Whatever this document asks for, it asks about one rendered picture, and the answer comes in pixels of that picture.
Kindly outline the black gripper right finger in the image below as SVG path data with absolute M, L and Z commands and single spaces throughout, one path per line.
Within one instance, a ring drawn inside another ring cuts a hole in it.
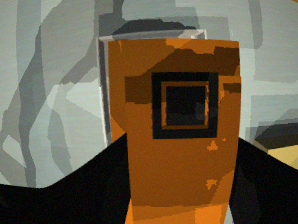
M 234 224 L 298 224 L 298 169 L 241 137 L 229 208 Z

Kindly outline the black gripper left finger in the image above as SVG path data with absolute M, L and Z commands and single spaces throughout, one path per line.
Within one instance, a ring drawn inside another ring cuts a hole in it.
M 0 224 L 124 224 L 130 198 L 125 132 L 51 186 L 0 184 Z

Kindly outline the orange rectangular panel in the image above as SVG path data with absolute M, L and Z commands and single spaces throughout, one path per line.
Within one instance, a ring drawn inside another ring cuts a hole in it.
M 298 169 L 298 133 L 255 139 L 253 145 L 289 167 Z

